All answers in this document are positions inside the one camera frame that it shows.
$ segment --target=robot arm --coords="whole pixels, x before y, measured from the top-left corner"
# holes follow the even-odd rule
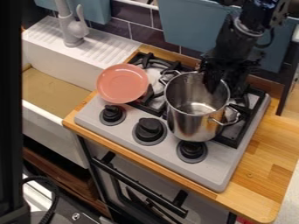
[[[223,79],[231,89],[232,96],[243,94],[250,69],[259,64],[258,61],[248,60],[248,56],[266,29],[274,36],[273,28],[282,25],[282,21],[288,16],[289,2],[290,0],[247,0],[238,17],[226,17],[216,46],[204,56],[199,69],[204,72],[204,82],[211,92]]]

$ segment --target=faucet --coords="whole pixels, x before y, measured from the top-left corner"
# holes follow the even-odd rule
[[[82,5],[78,4],[76,9],[80,20],[77,22],[66,0],[55,0],[55,3],[59,12],[59,23],[65,45],[68,47],[81,45],[84,42],[83,38],[89,33],[89,29],[84,20]]]

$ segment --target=stove knob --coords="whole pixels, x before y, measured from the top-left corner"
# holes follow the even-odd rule
[[[141,118],[136,126],[136,137],[147,143],[158,140],[164,132],[164,126],[155,118]]]
[[[201,143],[184,142],[181,145],[181,153],[186,158],[200,158],[204,154],[205,147]]]
[[[106,105],[103,111],[103,119],[108,123],[114,123],[122,118],[122,113],[121,107]]]

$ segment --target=teal cabinet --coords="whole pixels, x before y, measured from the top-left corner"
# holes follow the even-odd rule
[[[228,13],[238,13],[239,7],[226,7],[207,0],[159,0],[159,12],[165,40],[205,53],[215,46],[221,25]],[[266,49],[261,68],[278,73],[299,19],[289,18],[275,28],[275,39]],[[267,43],[267,32],[259,43]],[[254,48],[252,56],[260,53]]]
[[[34,0],[37,6],[56,11],[54,0]],[[105,25],[111,18],[110,0],[67,0],[75,13],[78,4],[83,5],[85,19]]]

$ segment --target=stainless steel pot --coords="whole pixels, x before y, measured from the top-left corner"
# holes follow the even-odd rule
[[[164,97],[167,102],[167,123],[172,133],[185,141],[204,142],[216,137],[221,126],[237,123],[240,113],[231,122],[222,122],[230,99],[230,90],[221,81],[213,94],[203,83],[204,75],[198,72],[181,73],[166,85]]]

